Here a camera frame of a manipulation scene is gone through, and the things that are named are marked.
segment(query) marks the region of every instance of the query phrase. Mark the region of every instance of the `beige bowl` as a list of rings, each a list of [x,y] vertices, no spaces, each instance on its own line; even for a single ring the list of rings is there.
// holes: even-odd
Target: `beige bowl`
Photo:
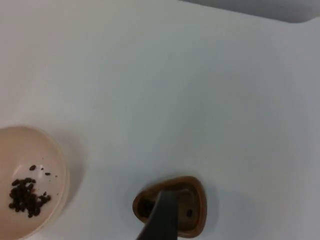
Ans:
[[[27,177],[36,180],[36,194],[47,192],[52,197],[32,218],[27,211],[17,213],[8,207],[11,183]],[[0,240],[27,238],[55,219],[66,203],[69,182],[63,154],[45,132],[25,126],[0,129]]]

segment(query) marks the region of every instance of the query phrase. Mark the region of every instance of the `white background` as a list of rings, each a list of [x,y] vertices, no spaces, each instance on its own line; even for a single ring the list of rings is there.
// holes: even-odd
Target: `white background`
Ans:
[[[134,240],[146,185],[198,177],[199,240],[320,236],[320,19],[175,0],[0,2],[0,126],[61,145],[69,203],[31,240]]]

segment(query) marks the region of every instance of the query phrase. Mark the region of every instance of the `scoop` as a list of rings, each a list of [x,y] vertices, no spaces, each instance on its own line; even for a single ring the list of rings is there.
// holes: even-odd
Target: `scoop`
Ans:
[[[25,178],[36,180],[35,194],[51,195],[40,215],[32,218],[8,207],[12,182]],[[26,126],[0,129],[0,239],[22,240],[52,222],[66,203],[69,182],[62,151],[47,133]]]
[[[141,191],[134,199],[134,215],[147,223],[161,191],[176,194],[178,233],[182,238],[195,238],[203,231],[207,218],[207,198],[201,182],[193,176],[181,176],[159,182]]]

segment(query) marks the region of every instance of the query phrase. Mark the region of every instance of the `white surface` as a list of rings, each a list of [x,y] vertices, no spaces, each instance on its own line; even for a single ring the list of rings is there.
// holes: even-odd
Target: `white surface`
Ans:
[[[198,239],[319,238],[320,19],[3,1],[0,33],[0,125],[43,128],[71,164],[70,204],[31,240],[133,240],[135,194],[177,174],[207,191]]]

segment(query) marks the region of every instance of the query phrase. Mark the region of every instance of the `plastic bowl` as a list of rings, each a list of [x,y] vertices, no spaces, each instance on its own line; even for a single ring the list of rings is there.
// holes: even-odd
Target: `plastic bowl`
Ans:
[[[32,165],[36,165],[34,171],[29,169]],[[40,215],[32,218],[28,218],[27,211],[9,209],[12,182],[28,177],[36,180],[37,195],[51,195]],[[0,129],[0,239],[22,240],[52,222],[66,203],[69,185],[62,151],[48,134],[26,126]]]

